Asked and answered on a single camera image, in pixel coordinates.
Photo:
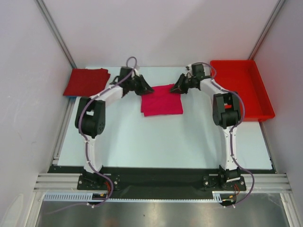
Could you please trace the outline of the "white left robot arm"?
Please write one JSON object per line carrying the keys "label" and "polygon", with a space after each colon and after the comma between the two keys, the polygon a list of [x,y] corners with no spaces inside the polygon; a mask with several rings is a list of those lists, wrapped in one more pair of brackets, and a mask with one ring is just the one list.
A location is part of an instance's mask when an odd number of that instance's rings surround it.
{"label": "white left robot arm", "polygon": [[84,139],[85,159],[82,183],[88,183],[93,189],[100,189],[110,179],[102,174],[103,166],[97,167],[95,161],[95,143],[97,136],[105,129],[106,107],[133,91],[138,96],[154,93],[137,69],[121,67],[120,74],[101,92],[79,100],[75,127]]}

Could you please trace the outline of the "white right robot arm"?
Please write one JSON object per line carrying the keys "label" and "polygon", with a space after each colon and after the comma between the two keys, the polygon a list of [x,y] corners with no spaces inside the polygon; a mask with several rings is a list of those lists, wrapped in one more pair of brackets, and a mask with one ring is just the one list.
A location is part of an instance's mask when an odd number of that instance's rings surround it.
{"label": "white right robot arm", "polygon": [[222,162],[219,165],[218,184],[224,190],[231,189],[241,178],[241,168],[236,156],[236,132],[244,119],[241,108],[244,103],[237,92],[230,91],[215,81],[216,69],[205,62],[186,66],[171,93],[186,94],[191,88],[208,94],[212,101],[213,122],[221,135]]}

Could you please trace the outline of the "pink t shirt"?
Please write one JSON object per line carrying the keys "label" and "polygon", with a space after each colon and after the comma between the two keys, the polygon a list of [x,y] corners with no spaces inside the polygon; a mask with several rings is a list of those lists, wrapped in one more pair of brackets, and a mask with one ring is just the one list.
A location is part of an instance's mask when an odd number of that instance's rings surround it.
{"label": "pink t shirt", "polygon": [[183,114],[181,94],[171,93],[173,84],[152,87],[154,92],[143,95],[141,113],[144,117]]}

